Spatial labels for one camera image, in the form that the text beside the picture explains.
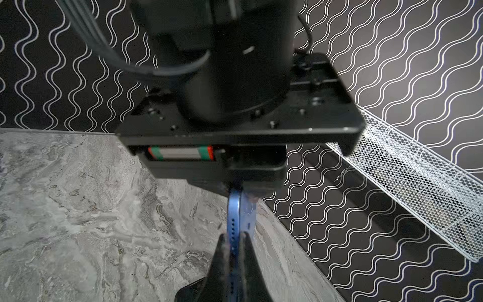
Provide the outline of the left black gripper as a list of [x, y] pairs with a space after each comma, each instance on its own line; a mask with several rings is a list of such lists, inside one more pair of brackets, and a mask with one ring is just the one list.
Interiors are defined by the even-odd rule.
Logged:
[[149, 94], [116, 129], [123, 146], [158, 179], [185, 179], [220, 195], [280, 187], [292, 144], [356, 148], [366, 122], [325, 54], [294, 57], [280, 105], [231, 125], [183, 117], [168, 94]]

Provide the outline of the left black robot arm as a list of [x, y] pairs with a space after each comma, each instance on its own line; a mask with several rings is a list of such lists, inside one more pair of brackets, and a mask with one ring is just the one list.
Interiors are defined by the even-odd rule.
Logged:
[[285, 181], [289, 145], [349, 156], [366, 126], [327, 56], [294, 46], [294, 1], [132, 1], [155, 67], [123, 60], [84, 1], [59, 6], [88, 47], [152, 87], [116, 135], [157, 179], [265, 193]]

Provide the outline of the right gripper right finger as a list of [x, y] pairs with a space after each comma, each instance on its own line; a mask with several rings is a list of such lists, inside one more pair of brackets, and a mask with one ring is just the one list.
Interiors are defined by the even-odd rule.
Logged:
[[246, 232], [240, 234], [238, 269], [239, 301], [273, 301], [265, 284], [252, 240]]

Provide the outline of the blue phone case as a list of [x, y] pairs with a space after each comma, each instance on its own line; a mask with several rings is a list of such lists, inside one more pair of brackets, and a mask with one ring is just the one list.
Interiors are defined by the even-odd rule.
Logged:
[[229, 301], [240, 301], [240, 269], [238, 268], [240, 235], [248, 233], [252, 239], [256, 225], [259, 199], [242, 188], [232, 187], [228, 197], [227, 233], [230, 244]]

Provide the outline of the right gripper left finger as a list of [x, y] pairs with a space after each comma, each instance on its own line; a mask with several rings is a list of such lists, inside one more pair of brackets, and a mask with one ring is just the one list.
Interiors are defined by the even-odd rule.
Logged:
[[226, 234], [219, 236], [211, 265], [196, 301], [228, 301], [230, 275], [230, 244]]

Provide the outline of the black phone case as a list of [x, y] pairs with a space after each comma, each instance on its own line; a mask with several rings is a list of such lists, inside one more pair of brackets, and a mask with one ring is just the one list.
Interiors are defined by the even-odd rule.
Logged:
[[181, 288], [175, 295], [175, 302], [196, 302], [197, 297], [203, 290], [206, 278], [201, 278]]

